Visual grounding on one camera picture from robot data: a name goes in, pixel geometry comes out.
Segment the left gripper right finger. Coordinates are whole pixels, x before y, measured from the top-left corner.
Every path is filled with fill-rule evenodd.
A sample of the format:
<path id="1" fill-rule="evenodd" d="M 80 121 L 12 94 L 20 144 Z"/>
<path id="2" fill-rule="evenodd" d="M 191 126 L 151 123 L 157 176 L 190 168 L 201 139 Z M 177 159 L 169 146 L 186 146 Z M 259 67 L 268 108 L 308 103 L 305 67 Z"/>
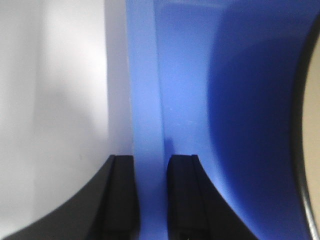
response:
<path id="1" fill-rule="evenodd" d="M 172 155 L 166 171 L 170 240 L 255 240 L 197 155 Z"/>

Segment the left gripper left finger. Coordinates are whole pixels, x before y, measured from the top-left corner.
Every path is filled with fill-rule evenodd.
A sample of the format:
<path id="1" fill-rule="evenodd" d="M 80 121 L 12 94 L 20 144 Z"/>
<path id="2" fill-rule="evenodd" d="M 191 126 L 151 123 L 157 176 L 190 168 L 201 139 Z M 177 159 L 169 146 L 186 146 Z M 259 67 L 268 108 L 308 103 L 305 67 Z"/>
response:
<path id="1" fill-rule="evenodd" d="M 73 197 L 7 240 L 136 240 L 140 208 L 134 158 L 110 155 Z"/>

